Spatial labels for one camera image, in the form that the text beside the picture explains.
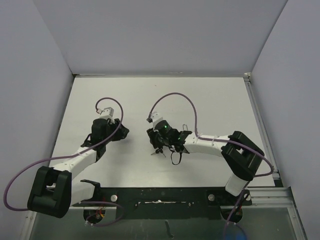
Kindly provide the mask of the black headed key bunch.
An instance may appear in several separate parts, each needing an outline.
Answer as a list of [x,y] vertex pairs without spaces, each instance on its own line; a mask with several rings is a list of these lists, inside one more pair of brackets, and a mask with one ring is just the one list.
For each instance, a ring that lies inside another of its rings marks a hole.
[[158,155],[158,154],[163,155],[164,157],[166,157],[166,155],[164,154],[163,148],[157,148],[157,149],[151,154],[151,156],[153,156],[153,155]]

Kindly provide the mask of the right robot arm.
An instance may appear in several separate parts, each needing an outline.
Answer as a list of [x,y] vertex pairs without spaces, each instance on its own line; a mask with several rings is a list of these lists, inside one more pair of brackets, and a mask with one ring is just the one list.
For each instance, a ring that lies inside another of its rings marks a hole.
[[223,200],[230,205],[241,198],[241,192],[255,177],[265,156],[245,134],[234,131],[227,136],[196,136],[189,130],[179,131],[172,128],[166,120],[146,130],[155,153],[163,153],[167,147],[172,153],[207,154],[224,158],[232,174],[229,177]]

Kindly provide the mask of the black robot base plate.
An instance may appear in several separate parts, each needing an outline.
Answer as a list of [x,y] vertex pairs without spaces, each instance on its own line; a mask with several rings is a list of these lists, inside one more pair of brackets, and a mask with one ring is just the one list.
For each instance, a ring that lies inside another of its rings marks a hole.
[[220,220],[233,208],[242,217],[242,207],[251,205],[249,190],[233,196],[224,187],[102,187],[91,199],[78,203],[79,207],[97,207],[86,210],[85,217],[98,217],[115,207],[116,218],[122,220]]

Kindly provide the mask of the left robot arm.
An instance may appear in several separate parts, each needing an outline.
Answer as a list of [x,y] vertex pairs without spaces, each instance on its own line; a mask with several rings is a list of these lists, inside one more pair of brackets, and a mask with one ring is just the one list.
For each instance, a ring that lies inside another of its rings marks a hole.
[[83,200],[95,206],[100,203],[100,184],[90,180],[73,180],[90,165],[96,163],[106,152],[109,142],[124,140],[130,130],[116,118],[93,121],[91,133],[73,157],[52,167],[42,166],[35,175],[27,201],[29,211],[62,218],[69,207]]

